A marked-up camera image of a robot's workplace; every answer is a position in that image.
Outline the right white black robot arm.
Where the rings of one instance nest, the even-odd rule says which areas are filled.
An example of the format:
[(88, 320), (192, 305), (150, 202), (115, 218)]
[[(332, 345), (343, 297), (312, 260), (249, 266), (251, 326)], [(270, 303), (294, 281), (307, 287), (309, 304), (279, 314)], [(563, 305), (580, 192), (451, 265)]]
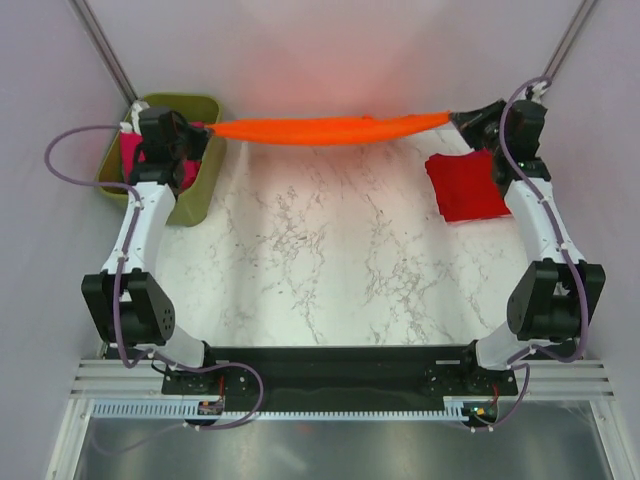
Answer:
[(449, 120), (469, 147), (491, 156), (491, 178), (514, 217), (529, 265), (508, 298), (506, 320), (469, 346), (458, 368), (467, 392), (483, 392), (494, 371), (541, 353), (572, 363), (586, 349), (606, 275), (570, 239), (555, 204), (551, 175), (538, 155), (546, 109), (531, 100), (498, 100), (454, 112)]

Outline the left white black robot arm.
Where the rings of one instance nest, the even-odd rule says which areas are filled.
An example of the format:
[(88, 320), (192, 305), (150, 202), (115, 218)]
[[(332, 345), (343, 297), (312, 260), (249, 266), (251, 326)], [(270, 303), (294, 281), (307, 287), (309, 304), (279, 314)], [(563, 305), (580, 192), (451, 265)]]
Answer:
[(178, 326), (174, 305), (155, 278), (161, 237), (182, 192), (184, 163), (202, 157), (209, 132), (166, 107), (135, 103), (122, 131), (139, 135), (123, 184), (125, 217), (101, 271), (81, 291), (101, 339), (116, 347), (125, 367), (159, 359), (185, 371), (185, 382), (208, 393), (219, 369), (205, 360), (206, 344)]

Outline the orange t shirt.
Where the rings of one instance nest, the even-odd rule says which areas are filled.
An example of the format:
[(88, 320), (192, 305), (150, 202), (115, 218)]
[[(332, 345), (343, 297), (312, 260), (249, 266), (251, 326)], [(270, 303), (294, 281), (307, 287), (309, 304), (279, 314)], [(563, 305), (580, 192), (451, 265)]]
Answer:
[(449, 122), (450, 111), (393, 118), (372, 116), (307, 119), (240, 119), (205, 124), (216, 136), (269, 145), (341, 146), (384, 142), (431, 130)]

